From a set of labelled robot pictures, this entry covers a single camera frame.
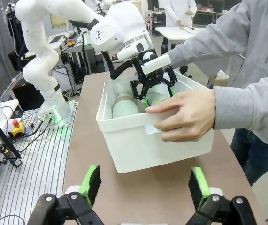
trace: finger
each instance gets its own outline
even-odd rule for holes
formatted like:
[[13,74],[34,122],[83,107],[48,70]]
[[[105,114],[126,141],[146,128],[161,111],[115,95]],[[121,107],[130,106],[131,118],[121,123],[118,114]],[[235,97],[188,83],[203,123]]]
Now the finger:
[[176,115],[170,116],[167,119],[157,122],[154,126],[161,131],[169,131],[183,126],[183,118],[177,113]]
[[164,142],[195,142],[202,136],[191,127],[181,127],[170,131],[162,131],[161,138]]
[[176,98],[168,98],[161,101],[159,104],[146,108],[148,113],[163,113],[165,111],[180,107],[180,102]]

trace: robot logo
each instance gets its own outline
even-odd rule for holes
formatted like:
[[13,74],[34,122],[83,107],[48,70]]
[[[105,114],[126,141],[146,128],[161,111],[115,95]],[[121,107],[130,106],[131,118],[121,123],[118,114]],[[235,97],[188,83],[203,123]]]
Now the robot logo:
[[101,40],[101,38],[100,38],[100,34],[102,34],[102,32],[100,32],[100,31],[98,30],[96,33],[97,33],[97,38],[96,38],[96,40],[97,40],[97,39],[100,39],[100,40]]

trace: aluminum slatted surface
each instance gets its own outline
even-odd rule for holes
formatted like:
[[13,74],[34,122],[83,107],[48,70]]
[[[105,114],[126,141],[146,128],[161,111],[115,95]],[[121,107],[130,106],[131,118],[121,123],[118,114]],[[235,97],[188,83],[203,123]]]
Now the aluminum slatted surface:
[[[62,196],[65,166],[77,103],[74,104],[70,125],[49,127],[33,144],[22,153],[22,165],[13,167],[9,162],[0,168],[0,218],[15,214],[27,223],[38,198],[45,193]],[[39,124],[37,110],[24,113],[26,127]],[[39,135],[39,131],[17,141],[17,150],[24,149]],[[0,225],[23,225],[18,217],[6,217]]]

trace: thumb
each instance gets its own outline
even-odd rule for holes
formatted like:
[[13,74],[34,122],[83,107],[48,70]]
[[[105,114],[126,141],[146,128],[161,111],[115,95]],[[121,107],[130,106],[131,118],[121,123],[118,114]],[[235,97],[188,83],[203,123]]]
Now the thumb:
[[148,113],[163,113],[165,111],[179,108],[179,107],[180,107],[180,102],[177,99],[174,99],[171,97],[169,99],[166,99],[160,102],[157,105],[147,107],[146,111]]

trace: bolt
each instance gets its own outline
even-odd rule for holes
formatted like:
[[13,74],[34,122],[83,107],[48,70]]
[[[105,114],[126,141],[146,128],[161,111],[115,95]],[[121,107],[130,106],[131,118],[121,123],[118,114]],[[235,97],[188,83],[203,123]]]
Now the bolt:
[[236,202],[237,202],[238,204],[241,204],[243,201],[242,201],[241,198],[238,198],[238,199],[236,199]]
[[216,202],[216,201],[219,200],[219,197],[218,197],[217,195],[214,195],[213,198],[212,198],[212,200],[213,200],[214,202]]

